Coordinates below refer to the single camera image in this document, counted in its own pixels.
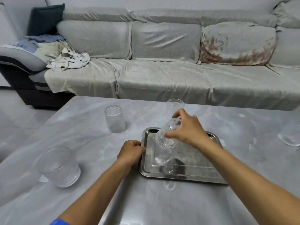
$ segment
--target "dark green pillow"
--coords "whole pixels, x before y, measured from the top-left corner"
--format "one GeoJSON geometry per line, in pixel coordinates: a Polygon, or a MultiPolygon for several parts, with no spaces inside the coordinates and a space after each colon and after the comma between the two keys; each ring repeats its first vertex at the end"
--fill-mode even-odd
{"type": "Polygon", "coordinates": [[[65,4],[37,7],[31,10],[27,35],[44,35],[57,33],[56,25],[62,20],[65,4]]]}

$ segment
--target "metal tray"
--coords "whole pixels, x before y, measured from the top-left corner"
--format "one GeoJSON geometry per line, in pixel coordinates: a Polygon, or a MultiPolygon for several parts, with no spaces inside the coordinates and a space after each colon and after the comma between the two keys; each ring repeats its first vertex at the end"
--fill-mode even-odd
{"type": "MultiPolygon", "coordinates": [[[[172,173],[165,172],[161,163],[157,162],[158,152],[155,150],[155,135],[159,130],[160,128],[151,127],[143,132],[142,145],[146,147],[146,151],[139,163],[140,173],[143,176],[227,184],[215,167],[199,151],[182,142],[172,149],[175,158],[172,164],[174,168],[172,173]]],[[[207,134],[222,147],[215,134],[212,132],[207,132],[207,134]]]]}

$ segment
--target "person's left arm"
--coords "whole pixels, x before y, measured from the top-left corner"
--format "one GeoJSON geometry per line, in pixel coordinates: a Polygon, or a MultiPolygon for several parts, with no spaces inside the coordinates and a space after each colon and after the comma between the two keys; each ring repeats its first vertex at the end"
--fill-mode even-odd
{"type": "Polygon", "coordinates": [[[57,219],[69,225],[97,225],[119,184],[144,151],[139,141],[126,141],[116,162],[57,219]]]}

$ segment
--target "hand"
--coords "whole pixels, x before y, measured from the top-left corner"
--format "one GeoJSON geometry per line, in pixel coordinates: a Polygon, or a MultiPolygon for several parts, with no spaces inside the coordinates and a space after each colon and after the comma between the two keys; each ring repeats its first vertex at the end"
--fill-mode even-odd
{"type": "Polygon", "coordinates": [[[134,165],[137,161],[139,161],[142,153],[145,150],[146,148],[141,146],[140,141],[128,140],[123,144],[118,154],[117,161],[122,162],[130,170],[131,166],[134,165]]]}
{"type": "Polygon", "coordinates": [[[196,116],[190,116],[184,109],[176,111],[173,118],[179,116],[181,116],[180,127],[177,130],[166,132],[165,137],[175,138],[195,148],[204,146],[206,142],[211,141],[196,116]]]}

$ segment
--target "person's right arm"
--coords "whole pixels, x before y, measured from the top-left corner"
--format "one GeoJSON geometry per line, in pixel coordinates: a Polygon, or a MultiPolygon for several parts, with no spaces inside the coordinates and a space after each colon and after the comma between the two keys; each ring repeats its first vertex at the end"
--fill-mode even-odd
{"type": "Polygon", "coordinates": [[[165,136],[190,144],[206,156],[260,225],[300,224],[300,199],[212,141],[196,116],[189,116],[184,109],[173,115],[178,116],[182,120],[180,128],[165,136]]]}

